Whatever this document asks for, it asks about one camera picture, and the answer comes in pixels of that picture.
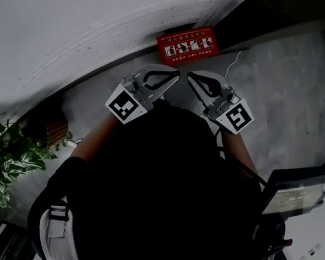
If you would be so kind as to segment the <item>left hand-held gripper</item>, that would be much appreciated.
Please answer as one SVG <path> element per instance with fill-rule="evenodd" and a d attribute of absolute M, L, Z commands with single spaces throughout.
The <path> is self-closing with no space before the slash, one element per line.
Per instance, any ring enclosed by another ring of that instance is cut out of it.
<path fill-rule="evenodd" d="M 127 124 L 154 108 L 180 77 L 180 71 L 162 64 L 146 64 L 134 75 L 123 78 L 105 103 L 122 124 Z"/>

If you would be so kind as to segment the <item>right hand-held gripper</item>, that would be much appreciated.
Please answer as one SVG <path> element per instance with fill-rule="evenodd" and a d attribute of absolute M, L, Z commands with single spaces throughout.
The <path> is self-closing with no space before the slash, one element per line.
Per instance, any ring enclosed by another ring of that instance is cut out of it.
<path fill-rule="evenodd" d="M 237 91 L 230 88 L 230 84 L 222 75 L 197 70 L 188 72 L 187 80 L 205 107 L 206 118 L 220 128 L 238 134 L 254 121 L 245 99 L 241 99 Z"/>

